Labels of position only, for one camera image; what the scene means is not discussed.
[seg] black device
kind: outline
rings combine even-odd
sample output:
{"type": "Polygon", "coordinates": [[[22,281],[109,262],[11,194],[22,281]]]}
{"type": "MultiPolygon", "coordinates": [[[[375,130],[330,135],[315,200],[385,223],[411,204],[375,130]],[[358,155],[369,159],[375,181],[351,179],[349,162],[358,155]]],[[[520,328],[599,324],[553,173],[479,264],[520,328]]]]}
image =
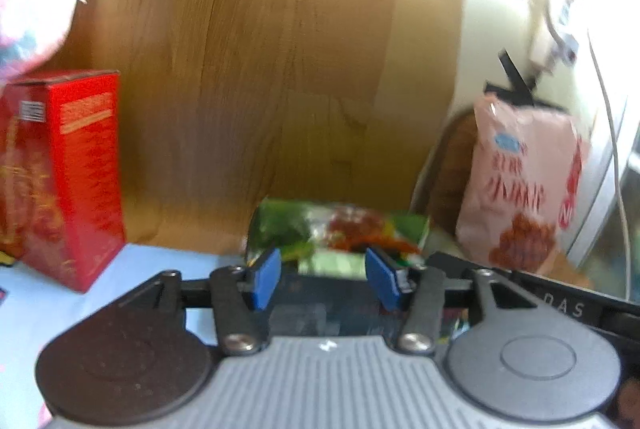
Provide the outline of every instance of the black device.
{"type": "Polygon", "coordinates": [[[372,247],[366,270],[298,276],[271,250],[162,272],[43,349],[50,428],[613,427],[636,305],[443,253],[417,270],[372,247]],[[185,329],[191,307],[212,308],[217,346],[185,329]],[[439,342],[447,308],[470,329],[439,342]]]}

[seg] wooden surface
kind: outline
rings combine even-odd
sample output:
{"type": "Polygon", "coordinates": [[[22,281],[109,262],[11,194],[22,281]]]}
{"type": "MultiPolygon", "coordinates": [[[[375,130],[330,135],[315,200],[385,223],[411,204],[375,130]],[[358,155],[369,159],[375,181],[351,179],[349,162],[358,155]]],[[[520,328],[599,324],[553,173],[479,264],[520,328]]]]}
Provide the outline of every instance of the wooden surface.
{"type": "Polygon", "coordinates": [[[409,205],[462,0],[87,0],[55,68],[116,68],[130,241],[237,252],[265,195],[409,205]]]}

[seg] screw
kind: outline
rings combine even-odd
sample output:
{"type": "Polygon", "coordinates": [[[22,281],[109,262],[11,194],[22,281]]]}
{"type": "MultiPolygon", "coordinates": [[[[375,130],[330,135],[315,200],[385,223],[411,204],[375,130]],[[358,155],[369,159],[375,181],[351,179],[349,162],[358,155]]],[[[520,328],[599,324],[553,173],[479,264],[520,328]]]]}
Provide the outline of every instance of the screw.
{"type": "Polygon", "coordinates": [[[233,353],[248,353],[256,348],[258,341],[245,333],[231,333],[231,335],[225,337],[224,345],[226,349],[233,353]]]}
{"type": "Polygon", "coordinates": [[[431,337],[421,333],[405,333],[400,336],[398,346],[408,353],[430,353],[434,349],[431,337]]]}

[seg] qr code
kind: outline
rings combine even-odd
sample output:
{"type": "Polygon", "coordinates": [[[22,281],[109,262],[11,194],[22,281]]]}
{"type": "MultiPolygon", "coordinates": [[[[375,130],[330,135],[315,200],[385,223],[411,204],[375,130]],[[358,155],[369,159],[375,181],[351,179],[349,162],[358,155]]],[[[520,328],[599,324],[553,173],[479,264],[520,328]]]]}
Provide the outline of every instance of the qr code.
{"type": "Polygon", "coordinates": [[[28,122],[46,122],[44,102],[20,101],[20,119],[28,122]]]}

